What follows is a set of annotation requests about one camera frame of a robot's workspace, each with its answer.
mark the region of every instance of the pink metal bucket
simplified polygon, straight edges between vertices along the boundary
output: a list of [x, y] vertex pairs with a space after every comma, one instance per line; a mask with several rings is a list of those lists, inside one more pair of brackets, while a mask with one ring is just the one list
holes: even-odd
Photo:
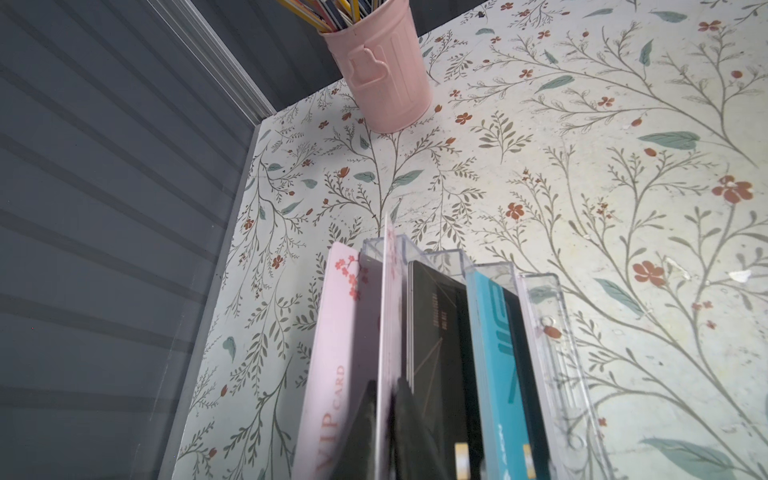
[[360, 22], [323, 37], [371, 130], [402, 130], [427, 111], [432, 89], [408, 0], [387, 0]]

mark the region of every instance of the colored pencil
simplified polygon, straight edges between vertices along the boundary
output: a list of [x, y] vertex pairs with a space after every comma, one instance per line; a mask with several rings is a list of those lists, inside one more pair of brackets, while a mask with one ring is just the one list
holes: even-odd
[[346, 13], [341, 12], [340, 10], [339, 10], [339, 16], [342, 18], [344, 23], [346, 23], [346, 26], [351, 27], [352, 25], [355, 24], [355, 22], [353, 22], [352, 19]]
[[336, 27], [333, 23], [333, 19], [330, 17], [329, 13], [326, 12], [325, 5], [323, 5], [323, 3], [319, 0], [310, 0], [310, 2], [313, 3], [315, 10], [320, 14], [321, 17], [323, 17], [323, 20], [326, 21], [328, 26], [331, 27], [332, 30], [338, 30], [338, 27]]
[[357, 23], [360, 21], [360, 3], [359, 0], [352, 0], [352, 21]]
[[325, 22], [317, 18], [317, 16], [309, 10], [306, 6], [300, 4], [297, 0], [277, 0], [283, 7], [288, 8], [297, 17], [301, 18], [308, 24], [317, 28], [322, 33], [330, 33], [331, 27]]
[[341, 11], [333, 4], [333, 0], [319, 0], [326, 7], [326, 12], [333, 19], [333, 23], [336, 24], [336, 28], [343, 30], [347, 24], [342, 18]]
[[349, 6], [347, 0], [336, 0], [336, 4], [340, 7], [339, 10], [342, 13], [346, 13], [350, 18], [352, 17], [352, 7]]

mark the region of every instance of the gray paneled wall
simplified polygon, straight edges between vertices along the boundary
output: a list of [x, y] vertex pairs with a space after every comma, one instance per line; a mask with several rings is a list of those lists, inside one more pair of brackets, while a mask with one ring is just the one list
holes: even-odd
[[253, 125], [144, 0], [0, 0], [3, 478], [155, 478]]
[[[423, 35], [482, 0], [410, 0]], [[341, 78], [317, 30], [277, 0], [193, 0], [248, 75], [279, 111]]]

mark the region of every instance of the clear acrylic organizer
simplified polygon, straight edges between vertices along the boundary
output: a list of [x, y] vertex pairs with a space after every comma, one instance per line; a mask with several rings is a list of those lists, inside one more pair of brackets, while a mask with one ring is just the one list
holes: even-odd
[[[558, 276], [520, 273], [512, 263], [475, 265], [462, 250], [424, 253], [407, 236], [398, 235], [397, 239], [402, 242], [405, 265], [416, 260], [464, 284], [469, 274], [481, 273], [519, 298], [550, 451], [549, 472], [539, 473], [538, 477], [615, 480], [588, 394]], [[382, 261], [383, 244], [383, 238], [368, 239], [363, 243], [361, 254]], [[468, 301], [472, 308], [473, 299]], [[476, 345], [474, 326], [472, 335]], [[486, 452], [486, 462], [491, 458]], [[498, 470], [486, 465], [486, 471], [486, 478], [494, 480], [494, 472]]]

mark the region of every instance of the floral tabletop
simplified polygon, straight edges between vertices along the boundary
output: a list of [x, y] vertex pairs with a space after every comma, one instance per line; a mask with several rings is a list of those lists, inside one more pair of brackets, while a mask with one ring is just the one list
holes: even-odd
[[[768, 479], [768, 2], [490, 0], [264, 121], [174, 478], [288, 478], [333, 241], [559, 275], [616, 478]], [[576, 478], [599, 471], [589, 459]]]

